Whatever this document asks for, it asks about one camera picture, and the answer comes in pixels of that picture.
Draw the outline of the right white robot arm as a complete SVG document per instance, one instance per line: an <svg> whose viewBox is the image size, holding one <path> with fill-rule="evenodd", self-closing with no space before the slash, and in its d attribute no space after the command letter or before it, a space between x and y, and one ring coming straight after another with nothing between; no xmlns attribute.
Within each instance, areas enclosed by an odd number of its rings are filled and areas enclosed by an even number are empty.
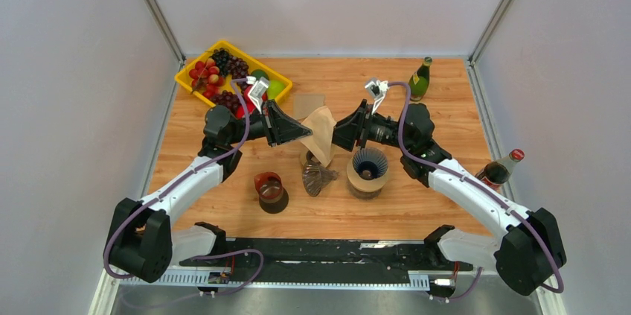
<svg viewBox="0 0 631 315"><path fill-rule="evenodd" d="M408 104L395 121L372 111L362 101L354 113L336 123L333 143L345 150L373 141L401 150L406 173L471 214L491 233L470 234L442 226L426 238L425 258L434 268L450 262L494 270L523 296L539 287L564 290L560 268L567 257L555 216L540 208L521 206L494 191L433 140L434 123L424 104Z"/></svg>

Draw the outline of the blue ribbed dripper cone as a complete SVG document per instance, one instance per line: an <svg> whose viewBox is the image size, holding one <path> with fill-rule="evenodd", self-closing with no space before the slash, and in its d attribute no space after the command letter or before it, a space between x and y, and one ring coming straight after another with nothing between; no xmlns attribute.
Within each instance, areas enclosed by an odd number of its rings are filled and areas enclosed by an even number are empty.
<svg viewBox="0 0 631 315"><path fill-rule="evenodd" d="M388 170L386 155L373 147L359 149L353 155L351 165L359 177L364 180L379 179Z"/></svg>

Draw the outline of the clear glass ribbed dripper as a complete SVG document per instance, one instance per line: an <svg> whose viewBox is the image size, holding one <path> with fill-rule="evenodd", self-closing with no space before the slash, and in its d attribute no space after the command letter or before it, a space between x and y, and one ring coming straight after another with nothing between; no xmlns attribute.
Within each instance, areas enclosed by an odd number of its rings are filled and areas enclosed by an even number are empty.
<svg viewBox="0 0 631 315"><path fill-rule="evenodd" d="M338 171L330 170L317 162L308 161L302 169L302 182L311 197L317 197L324 187L338 177Z"/></svg>

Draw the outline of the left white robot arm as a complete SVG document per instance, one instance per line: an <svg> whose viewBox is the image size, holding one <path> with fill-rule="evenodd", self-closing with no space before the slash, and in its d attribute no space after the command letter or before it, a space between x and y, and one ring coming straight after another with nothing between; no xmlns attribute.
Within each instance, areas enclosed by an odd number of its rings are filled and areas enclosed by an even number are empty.
<svg viewBox="0 0 631 315"><path fill-rule="evenodd" d="M152 283L184 260L200 257L208 265L220 265L228 247L210 225L174 232L173 224L234 173L246 141L265 138L274 147L313 134L275 101L265 101L261 111L242 118L225 106L212 107L205 115L203 133L198 155L175 179L140 200L125 198L116 205L103 251L104 270L111 277Z"/></svg>

